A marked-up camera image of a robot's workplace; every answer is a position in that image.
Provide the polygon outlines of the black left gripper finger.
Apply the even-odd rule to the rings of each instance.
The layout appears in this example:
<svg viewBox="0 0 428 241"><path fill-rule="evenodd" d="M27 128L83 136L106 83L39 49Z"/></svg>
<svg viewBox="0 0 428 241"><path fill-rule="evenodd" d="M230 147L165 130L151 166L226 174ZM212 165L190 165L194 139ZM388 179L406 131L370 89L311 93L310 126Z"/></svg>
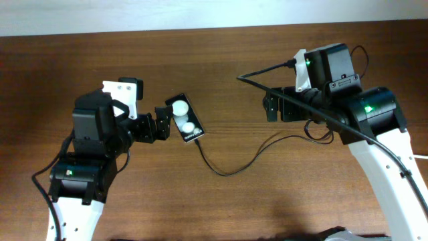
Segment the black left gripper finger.
<svg viewBox="0 0 428 241"><path fill-rule="evenodd" d="M133 126L134 139L140 143L156 141L156 124L151 113L138 114Z"/></svg>
<svg viewBox="0 0 428 241"><path fill-rule="evenodd" d="M156 107L156 139L168 139L170 136L171 119L173 117L173 107L167 105Z"/></svg>

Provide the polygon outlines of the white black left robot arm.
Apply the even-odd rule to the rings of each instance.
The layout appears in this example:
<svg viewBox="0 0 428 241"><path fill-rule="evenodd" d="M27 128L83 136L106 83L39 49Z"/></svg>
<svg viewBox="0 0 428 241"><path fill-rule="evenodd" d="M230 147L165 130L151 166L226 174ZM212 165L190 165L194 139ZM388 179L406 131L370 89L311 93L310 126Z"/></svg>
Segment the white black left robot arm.
<svg viewBox="0 0 428 241"><path fill-rule="evenodd" d="M169 137L172 106L155 112L156 118L140 114L132 119L128 105L102 90L76 99L73 131L49 175L48 240L92 239L108 190L121 171L117 158L129 154L135 142Z"/></svg>

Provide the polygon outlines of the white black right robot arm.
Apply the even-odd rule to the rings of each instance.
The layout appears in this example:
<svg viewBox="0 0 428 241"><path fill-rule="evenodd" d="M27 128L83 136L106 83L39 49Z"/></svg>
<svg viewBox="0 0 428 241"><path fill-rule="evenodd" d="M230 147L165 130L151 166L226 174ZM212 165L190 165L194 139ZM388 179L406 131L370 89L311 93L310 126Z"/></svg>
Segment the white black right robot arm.
<svg viewBox="0 0 428 241"><path fill-rule="evenodd" d="M392 240L427 239L427 186L415 162L407 121L386 87L364 90L346 44L300 50L285 63L295 86L266 93L267 120L325 124L338 133L367 176Z"/></svg>

